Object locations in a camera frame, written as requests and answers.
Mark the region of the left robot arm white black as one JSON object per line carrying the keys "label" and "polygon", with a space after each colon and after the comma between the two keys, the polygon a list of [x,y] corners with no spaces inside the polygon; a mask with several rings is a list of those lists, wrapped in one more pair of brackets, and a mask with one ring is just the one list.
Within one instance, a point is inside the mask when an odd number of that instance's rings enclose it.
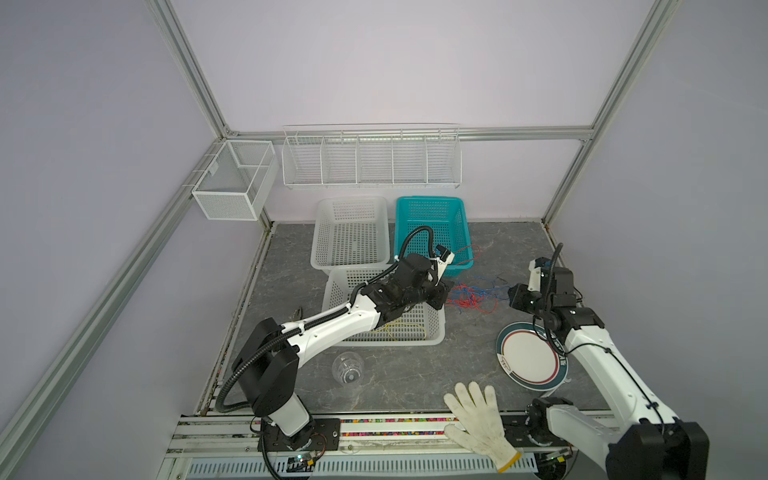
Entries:
{"label": "left robot arm white black", "polygon": [[271,430],[291,450],[310,445],[317,422],[295,392],[299,369],[325,350],[393,323],[416,306],[442,309],[452,289],[444,276],[454,258],[452,250],[435,242],[432,227],[419,226],[406,236],[395,262],[355,286],[346,303],[306,319],[259,322],[233,361],[214,410],[250,409],[260,420],[261,445],[267,444]]}

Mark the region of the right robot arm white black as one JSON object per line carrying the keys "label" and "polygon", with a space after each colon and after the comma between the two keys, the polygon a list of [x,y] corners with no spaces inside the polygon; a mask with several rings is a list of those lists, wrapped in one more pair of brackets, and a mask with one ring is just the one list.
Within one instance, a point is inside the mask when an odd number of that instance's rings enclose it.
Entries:
{"label": "right robot arm white black", "polygon": [[641,380],[602,319],[582,306],[574,275],[558,258],[532,260],[528,282],[509,288],[509,304],[531,315],[535,335],[556,360],[581,364],[618,426],[605,427],[565,399],[537,399],[527,408],[532,438],[569,443],[610,479],[705,478],[710,440],[704,429],[682,420]]}

